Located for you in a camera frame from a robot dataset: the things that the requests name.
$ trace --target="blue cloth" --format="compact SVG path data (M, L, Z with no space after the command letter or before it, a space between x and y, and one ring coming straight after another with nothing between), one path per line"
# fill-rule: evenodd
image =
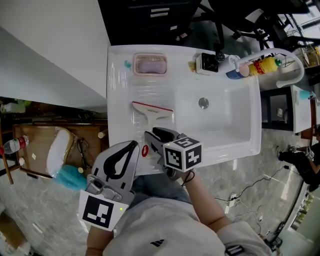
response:
M78 169L71 165L64 165L57 173L55 182L64 185L71 190L86 190L87 179Z
M148 198L173 199L192 204L188 193L177 181L171 181L165 173L142 175L133 182L135 197L129 209Z

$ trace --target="wooden table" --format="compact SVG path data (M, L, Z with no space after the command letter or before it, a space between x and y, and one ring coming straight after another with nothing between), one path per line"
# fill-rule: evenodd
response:
M312 140L314 137L314 128L317 124L317 117L316 117L316 100L310 100L310 109L311 109L311 128L303 130L301 132L301 139L310 140L309 146L312 146Z
M84 139L89 147L84 153L86 160L93 165L98 154L109 147L108 136L98 138L98 133L105 129L103 126L63 126L74 134L74 142L66 159L66 165L82 167L82 156L78 150L77 140ZM29 145L16 152L17 159L24 158L25 164L19 166L20 170L31 175L51 179L47 173L47 157L50 147L57 133L56 126L37 125L14 125L13 137L18 138L26 135L29 138Z

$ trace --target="marble floor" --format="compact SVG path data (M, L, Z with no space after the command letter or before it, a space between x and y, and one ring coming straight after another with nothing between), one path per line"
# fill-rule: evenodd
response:
M231 192L239 195L284 166L276 158L275 146L286 148L288 144L304 146L306 141L289 131L262 130L260 154L199 168L198 174L212 196L228 199ZM31 245L44 256L83 255L88 230L77 216L79 193L18 170L12 172L12 178L14 184L10 185L6 175L0 177L0 199ZM257 233L256 218L263 216L261 234L272 232L290 213L301 182L299 175L282 169L271 181L260 181L243 193L241 201L249 209L238 202L227 216L234 222L248 222ZM225 209L225 202L219 202Z

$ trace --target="drain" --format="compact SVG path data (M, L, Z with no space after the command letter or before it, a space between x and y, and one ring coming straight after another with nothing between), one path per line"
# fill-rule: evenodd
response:
M205 110L207 107L209 107L209 101L204 97L199 99L198 103L199 103L200 108L202 108L203 110Z

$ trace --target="sink basin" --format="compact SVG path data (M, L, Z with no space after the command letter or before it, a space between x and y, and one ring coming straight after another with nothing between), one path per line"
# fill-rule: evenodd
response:
M234 147L251 139L250 79L215 77L195 86L187 80L174 92L176 128L205 148ZM208 106L202 109L199 100Z
M110 146L128 140L143 144L150 128L132 101L173 109L153 126L174 129L203 142L202 166L256 155L261 144L261 102L256 76L231 80L222 74L192 72L188 62L212 51L172 45L117 45L108 48L107 107ZM161 53L165 76L135 76L136 53ZM137 175L161 172L160 156L140 156Z

